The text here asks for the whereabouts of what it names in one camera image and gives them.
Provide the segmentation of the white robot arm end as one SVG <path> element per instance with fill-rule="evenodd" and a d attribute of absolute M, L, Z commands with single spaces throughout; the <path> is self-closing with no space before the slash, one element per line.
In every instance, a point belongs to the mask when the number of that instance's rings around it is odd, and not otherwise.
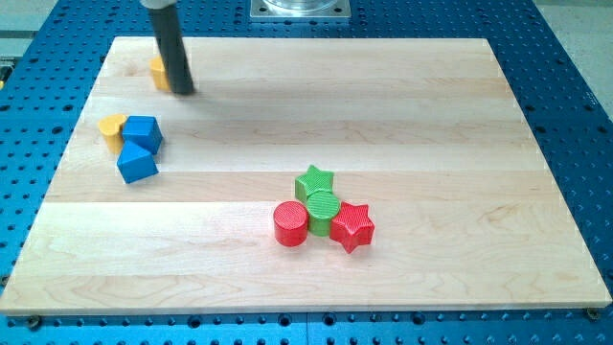
<path fill-rule="evenodd" d="M 177 0 L 140 0 L 140 3 L 148 10 L 162 10 L 174 6 Z"/>

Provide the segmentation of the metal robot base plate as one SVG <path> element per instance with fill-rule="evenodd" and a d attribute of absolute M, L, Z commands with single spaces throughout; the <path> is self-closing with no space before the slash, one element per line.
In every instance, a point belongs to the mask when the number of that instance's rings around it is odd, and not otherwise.
<path fill-rule="evenodd" d="M 349 18 L 349 0 L 250 0 L 250 17 L 258 19 L 282 18 Z"/>

